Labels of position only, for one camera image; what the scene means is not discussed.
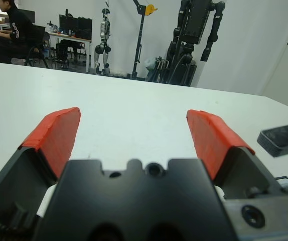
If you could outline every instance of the black cable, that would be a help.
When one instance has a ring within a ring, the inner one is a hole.
[[[170,77],[170,79],[169,79],[169,83],[170,83],[171,80],[173,79],[173,76],[174,76],[174,74],[175,74],[175,71],[176,71],[176,69],[178,68],[179,64],[181,63],[181,61],[183,60],[184,57],[185,57],[185,54],[180,58],[180,60],[179,60],[178,63],[176,64],[176,66],[175,66],[175,68],[174,68],[174,70],[173,70],[173,73],[172,73],[172,75],[171,75],[171,77]]]

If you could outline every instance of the screw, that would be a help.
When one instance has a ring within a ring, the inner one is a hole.
[[[241,210],[243,219],[254,228],[262,228],[265,225],[263,213],[251,205],[244,206]]]

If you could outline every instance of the white table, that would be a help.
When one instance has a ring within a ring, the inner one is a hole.
[[[9,29],[10,28],[10,24],[0,24],[0,29],[4,30],[4,29]]]
[[[101,159],[122,170],[195,158],[189,109],[221,116],[274,176],[288,176],[288,155],[274,159],[257,142],[263,129],[288,124],[288,107],[267,97],[0,64],[0,170],[41,119],[77,106],[82,116],[71,159]],[[43,214],[52,190],[39,210]]]
[[[65,34],[56,34],[56,33],[51,33],[48,32],[50,34],[50,38],[55,38],[56,39],[56,43],[59,43],[60,40],[66,39],[66,40],[71,40],[71,41],[75,41],[75,42],[79,42],[79,43],[83,43],[85,45],[85,52],[86,52],[86,73],[89,73],[89,65],[91,61],[89,59],[89,56],[91,56],[92,53],[92,42],[91,40],[88,39],[80,39],[80,38],[75,38],[75,37],[70,37],[68,35]]]

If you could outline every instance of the humanoid robot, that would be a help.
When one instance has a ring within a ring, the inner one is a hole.
[[[108,53],[111,51],[111,48],[107,44],[107,40],[109,39],[110,35],[110,22],[107,17],[107,15],[110,13],[109,9],[103,9],[103,21],[100,23],[100,44],[96,46],[95,48],[95,69],[96,69],[96,74],[101,74],[101,71],[99,70],[99,55],[103,55],[103,64],[104,64],[104,69],[103,69],[103,74],[108,76],[110,74],[109,70],[109,64],[107,63],[108,59]]]

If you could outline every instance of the man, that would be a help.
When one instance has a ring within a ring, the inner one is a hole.
[[[67,17],[73,17],[73,15],[71,14],[66,14]],[[61,44],[63,44],[65,46],[65,48],[68,48],[68,47],[72,47],[73,48],[73,51],[74,51],[74,62],[77,63],[77,49],[80,47],[80,43],[78,42],[75,42],[75,41],[71,41],[71,40],[62,40],[60,41]]]
[[[36,33],[32,22],[18,10],[15,0],[0,0],[0,9],[7,12],[11,30],[0,30],[0,63],[11,64],[18,54],[28,54]]]

